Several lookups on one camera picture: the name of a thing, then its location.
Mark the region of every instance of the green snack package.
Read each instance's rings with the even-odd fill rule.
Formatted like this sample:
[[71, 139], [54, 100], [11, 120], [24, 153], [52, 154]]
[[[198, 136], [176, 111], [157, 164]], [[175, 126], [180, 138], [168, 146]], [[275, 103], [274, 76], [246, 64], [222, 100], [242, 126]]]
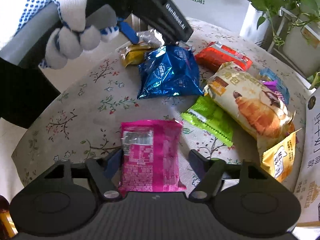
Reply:
[[192, 125], [212, 133], [228, 147], [233, 145], [233, 119], [209, 96], [199, 97], [181, 117]]

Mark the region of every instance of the pink wrapper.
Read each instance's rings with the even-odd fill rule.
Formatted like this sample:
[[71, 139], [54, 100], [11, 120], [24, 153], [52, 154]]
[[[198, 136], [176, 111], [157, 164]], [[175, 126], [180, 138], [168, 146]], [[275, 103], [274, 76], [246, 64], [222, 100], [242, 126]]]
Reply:
[[119, 191], [172, 192], [186, 187], [179, 179], [178, 142], [182, 124], [141, 120], [121, 124], [124, 163]]

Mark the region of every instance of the croissant image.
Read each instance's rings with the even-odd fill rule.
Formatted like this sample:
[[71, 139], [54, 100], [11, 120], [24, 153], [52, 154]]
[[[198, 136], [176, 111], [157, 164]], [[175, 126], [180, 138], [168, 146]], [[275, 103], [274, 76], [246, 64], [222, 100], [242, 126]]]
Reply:
[[270, 138], [278, 138], [281, 133], [280, 119], [276, 113], [258, 98], [245, 98], [234, 91], [239, 112], [247, 119], [248, 123], [258, 134]]

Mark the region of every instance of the table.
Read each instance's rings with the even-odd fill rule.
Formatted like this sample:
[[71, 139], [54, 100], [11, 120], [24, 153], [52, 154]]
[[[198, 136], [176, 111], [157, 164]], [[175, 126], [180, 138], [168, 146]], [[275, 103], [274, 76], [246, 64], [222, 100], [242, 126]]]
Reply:
[[[305, 102], [310, 96], [298, 74], [288, 65], [262, 48], [225, 29], [188, 18], [194, 33], [189, 42], [196, 52], [210, 41], [220, 41], [247, 55], [253, 64], [249, 73], [256, 76], [264, 67], [271, 68], [284, 81], [290, 92], [289, 110], [296, 111], [295, 127], [302, 128], [297, 137], [296, 157], [292, 173], [283, 184], [294, 190], [303, 153], [305, 136]], [[58, 160], [84, 162], [95, 156], [106, 156], [121, 145], [121, 122], [141, 119], [178, 119], [196, 97], [172, 97], [137, 100], [140, 76], [135, 66], [124, 68], [119, 62], [119, 51], [109, 54], [81, 80], [65, 90], [28, 129], [12, 154], [24, 186]], [[212, 73], [200, 67], [201, 80]], [[187, 186], [187, 195], [199, 182], [187, 156], [196, 149], [204, 157], [218, 157], [227, 163], [243, 159], [259, 162], [255, 140], [237, 124], [234, 145], [225, 146], [213, 135], [184, 123], [179, 142], [180, 179]]]

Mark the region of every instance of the black circular disc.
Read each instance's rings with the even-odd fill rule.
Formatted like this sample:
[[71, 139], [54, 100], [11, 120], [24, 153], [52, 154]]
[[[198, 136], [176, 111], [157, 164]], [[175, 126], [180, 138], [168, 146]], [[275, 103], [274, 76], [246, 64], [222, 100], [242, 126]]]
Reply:
[[240, 192], [230, 187], [216, 195], [213, 206], [218, 221], [247, 236], [284, 234], [300, 216], [299, 201], [286, 192]]
[[10, 205], [17, 228], [36, 236], [70, 232], [86, 223], [95, 213], [96, 200], [90, 190], [68, 184], [57, 190], [18, 194]]

